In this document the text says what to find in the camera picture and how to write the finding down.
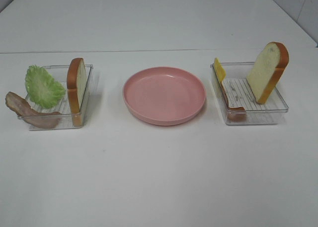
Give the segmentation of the bacon strip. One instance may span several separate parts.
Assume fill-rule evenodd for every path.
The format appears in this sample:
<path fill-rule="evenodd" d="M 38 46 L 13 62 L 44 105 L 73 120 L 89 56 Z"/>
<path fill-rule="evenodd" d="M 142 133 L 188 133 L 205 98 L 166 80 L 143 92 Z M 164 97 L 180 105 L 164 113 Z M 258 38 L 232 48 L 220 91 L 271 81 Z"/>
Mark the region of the bacon strip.
<path fill-rule="evenodd" d="M 42 113 L 32 109 L 30 104 L 21 96 L 14 92 L 8 92 L 5 96 L 6 106 L 15 112 L 18 116 L 23 117 L 23 120 L 37 128 L 53 129 L 59 122 L 61 113 L 51 112 Z"/>
<path fill-rule="evenodd" d="M 227 109 L 227 117 L 226 120 L 233 121 L 233 122 L 243 122 L 246 121 L 246 111 L 243 107 L 231 108 L 229 107 L 229 100 L 226 95 L 224 86 L 220 84 L 222 94 L 225 100 L 226 109 Z"/>

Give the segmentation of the bread slice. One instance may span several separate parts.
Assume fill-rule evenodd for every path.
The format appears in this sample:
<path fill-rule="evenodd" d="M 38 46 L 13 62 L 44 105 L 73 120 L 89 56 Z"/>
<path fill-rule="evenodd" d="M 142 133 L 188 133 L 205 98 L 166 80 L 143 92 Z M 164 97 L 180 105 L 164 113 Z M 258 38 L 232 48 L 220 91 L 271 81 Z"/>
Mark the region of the bread slice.
<path fill-rule="evenodd" d="M 82 125 L 80 109 L 86 88 L 86 69 L 83 58 L 74 58 L 67 73 L 67 93 L 74 127 Z"/>
<path fill-rule="evenodd" d="M 270 42 L 259 53 L 246 77 L 257 103 L 266 103 L 288 63 L 289 53 L 282 43 Z"/>

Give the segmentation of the green lettuce leaf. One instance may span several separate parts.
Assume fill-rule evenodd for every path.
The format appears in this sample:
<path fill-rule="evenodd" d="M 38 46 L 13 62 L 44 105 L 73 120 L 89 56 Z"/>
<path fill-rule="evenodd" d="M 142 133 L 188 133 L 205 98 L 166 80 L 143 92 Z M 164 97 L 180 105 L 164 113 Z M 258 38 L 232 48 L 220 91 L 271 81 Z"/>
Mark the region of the green lettuce leaf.
<path fill-rule="evenodd" d="M 30 100 L 42 108 L 55 107 L 66 90 L 43 67 L 30 65 L 25 75 L 25 88 Z"/>

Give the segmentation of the pink round plate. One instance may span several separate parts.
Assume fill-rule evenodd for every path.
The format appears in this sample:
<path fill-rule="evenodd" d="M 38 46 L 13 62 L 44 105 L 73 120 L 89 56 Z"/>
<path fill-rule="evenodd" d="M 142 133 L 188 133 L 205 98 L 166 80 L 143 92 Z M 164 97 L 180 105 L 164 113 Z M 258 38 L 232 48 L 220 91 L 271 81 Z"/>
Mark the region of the pink round plate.
<path fill-rule="evenodd" d="M 202 81 L 173 67 L 139 71 L 123 86 L 128 110 L 138 119 L 161 126 L 178 125 L 194 118 L 206 101 Z"/>

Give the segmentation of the yellow cheese slice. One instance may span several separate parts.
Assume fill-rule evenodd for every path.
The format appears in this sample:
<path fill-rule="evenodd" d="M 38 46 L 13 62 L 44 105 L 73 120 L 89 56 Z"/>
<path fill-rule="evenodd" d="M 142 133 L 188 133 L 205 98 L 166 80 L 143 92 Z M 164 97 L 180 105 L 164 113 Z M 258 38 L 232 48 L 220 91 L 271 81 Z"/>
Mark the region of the yellow cheese slice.
<path fill-rule="evenodd" d="M 214 59 L 213 68 L 214 68 L 214 72 L 216 74 L 216 77 L 218 79 L 218 83 L 220 85 L 220 88 L 221 88 L 222 91 L 224 91 L 223 80 L 226 77 L 226 71 L 222 67 L 222 65 L 219 62 L 218 58 Z"/>

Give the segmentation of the right clear plastic container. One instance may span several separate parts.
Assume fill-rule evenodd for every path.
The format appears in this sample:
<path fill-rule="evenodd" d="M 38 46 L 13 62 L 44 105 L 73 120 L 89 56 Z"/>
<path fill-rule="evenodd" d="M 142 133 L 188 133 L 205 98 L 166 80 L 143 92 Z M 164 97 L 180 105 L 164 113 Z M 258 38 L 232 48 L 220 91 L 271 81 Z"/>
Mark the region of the right clear plastic container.
<path fill-rule="evenodd" d="M 246 111 L 246 121 L 233 122 L 226 120 L 227 109 L 218 79 L 212 69 L 212 86 L 218 101 L 222 117 L 227 125 L 270 125 L 277 124 L 289 111 L 289 107 L 280 92 L 275 88 L 266 103 L 258 104 L 246 81 L 246 76 L 252 69 L 253 62 L 221 63 L 226 71 L 223 86 L 229 100 L 229 107 L 243 107 Z"/>

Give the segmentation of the clear plastic container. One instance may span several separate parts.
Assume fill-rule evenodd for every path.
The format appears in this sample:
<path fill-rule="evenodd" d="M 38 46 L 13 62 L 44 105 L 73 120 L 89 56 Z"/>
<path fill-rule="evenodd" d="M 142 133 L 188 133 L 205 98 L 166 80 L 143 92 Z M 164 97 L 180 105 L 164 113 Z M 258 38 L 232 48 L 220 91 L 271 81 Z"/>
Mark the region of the clear plastic container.
<path fill-rule="evenodd" d="M 51 109 L 42 108 L 40 105 L 32 102 L 29 96 L 26 96 L 25 100 L 29 103 L 31 108 L 38 113 L 42 113 L 42 115 L 18 115 L 17 118 L 27 123 L 29 130 L 76 129 L 83 127 L 94 106 L 96 88 L 99 81 L 99 76 L 95 72 L 92 64 L 86 64 L 85 70 L 86 84 L 80 112 L 78 114 L 71 112 L 68 94 L 66 93 L 64 98 Z"/>
<path fill-rule="evenodd" d="M 270 125 L 277 124 L 289 111 L 289 107 L 280 92 L 275 88 L 266 103 L 258 104 L 246 81 L 246 76 L 252 69 L 253 62 L 221 63 L 226 71 L 223 86 L 229 100 L 229 107 L 243 107 L 246 111 L 246 121 L 233 122 L 226 120 L 227 109 L 218 79 L 212 69 L 212 86 L 218 101 L 222 117 L 227 125 Z"/>

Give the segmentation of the left clear plastic container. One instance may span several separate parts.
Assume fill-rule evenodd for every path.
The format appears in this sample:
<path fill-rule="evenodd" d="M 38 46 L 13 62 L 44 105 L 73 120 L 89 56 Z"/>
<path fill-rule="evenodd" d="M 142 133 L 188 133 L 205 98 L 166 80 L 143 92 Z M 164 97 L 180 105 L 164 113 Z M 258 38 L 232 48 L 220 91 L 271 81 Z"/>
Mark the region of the left clear plastic container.
<path fill-rule="evenodd" d="M 80 112 L 78 114 L 71 112 L 68 94 L 66 93 L 64 98 L 51 109 L 42 108 L 40 105 L 32 102 L 29 96 L 26 96 L 25 100 L 29 103 L 31 108 L 38 113 L 42 113 L 42 115 L 18 115 L 17 118 L 27 123 L 29 130 L 76 129 L 83 127 L 94 106 L 96 88 L 99 81 L 99 76 L 95 72 L 92 64 L 86 64 L 85 70 L 86 84 Z"/>

